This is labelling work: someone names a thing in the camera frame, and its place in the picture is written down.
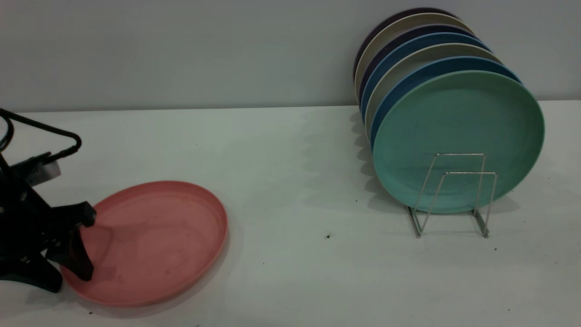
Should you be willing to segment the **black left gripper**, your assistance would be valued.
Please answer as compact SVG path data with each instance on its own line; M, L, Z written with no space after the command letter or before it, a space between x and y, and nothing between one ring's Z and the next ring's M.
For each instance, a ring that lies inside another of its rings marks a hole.
M57 293L63 278L46 259L66 267L82 281L93 277L94 266L80 228L95 225L96 211L88 202L51 208L38 195L32 187L53 178L46 160L31 157L10 166L1 157L0 279ZM46 259L41 257L44 250Z

